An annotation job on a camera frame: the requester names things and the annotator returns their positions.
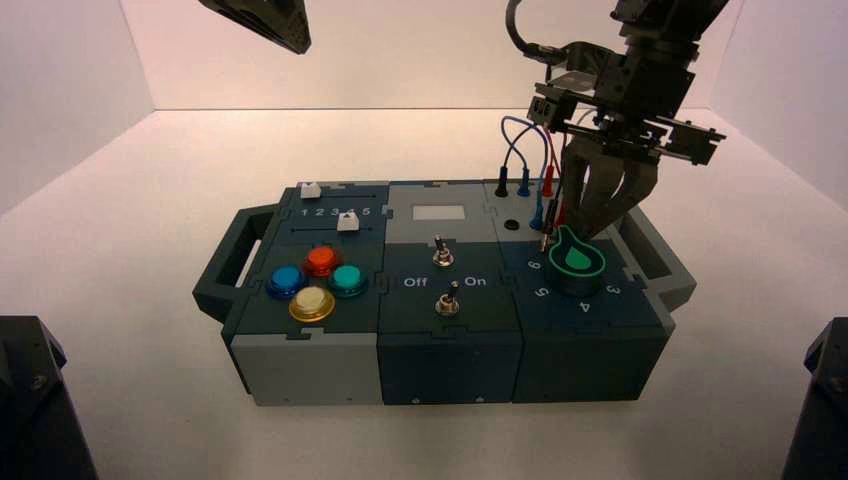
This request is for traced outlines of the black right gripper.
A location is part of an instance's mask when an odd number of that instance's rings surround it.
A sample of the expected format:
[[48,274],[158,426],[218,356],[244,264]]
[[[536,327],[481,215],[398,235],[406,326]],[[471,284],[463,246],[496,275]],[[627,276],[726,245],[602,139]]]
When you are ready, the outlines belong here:
[[560,217],[571,230],[590,230],[581,198],[593,143],[605,155],[591,160],[591,236],[644,200],[658,181],[658,159],[706,165],[724,135],[676,114],[694,79],[687,67],[695,44],[630,36],[618,54],[588,42],[543,48],[565,72],[535,86],[529,118],[572,134],[562,152]]

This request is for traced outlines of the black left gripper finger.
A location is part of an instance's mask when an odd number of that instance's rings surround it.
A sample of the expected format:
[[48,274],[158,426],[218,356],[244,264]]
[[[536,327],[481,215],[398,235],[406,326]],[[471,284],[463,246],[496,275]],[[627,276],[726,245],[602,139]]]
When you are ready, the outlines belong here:
[[303,0],[200,0],[200,3],[294,54],[304,55],[311,47]]

